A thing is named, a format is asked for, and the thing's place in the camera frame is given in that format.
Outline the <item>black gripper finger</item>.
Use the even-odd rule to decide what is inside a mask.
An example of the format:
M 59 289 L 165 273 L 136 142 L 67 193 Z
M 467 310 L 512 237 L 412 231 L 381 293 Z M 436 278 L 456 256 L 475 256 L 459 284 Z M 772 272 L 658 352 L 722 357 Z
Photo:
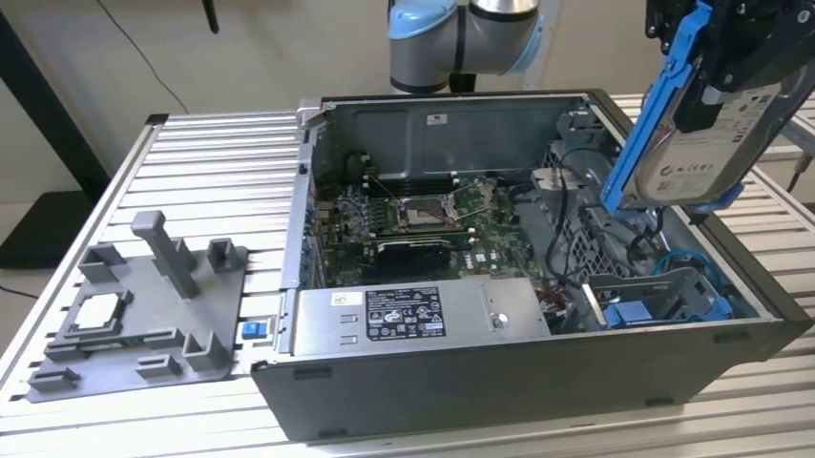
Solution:
M 724 95 L 732 92 L 731 67 L 726 56 L 707 56 L 691 63 L 672 115 L 680 133 L 690 134 L 714 126 Z
M 672 0 L 647 0 L 644 13 L 644 34 L 650 39 L 668 36 L 675 2 Z

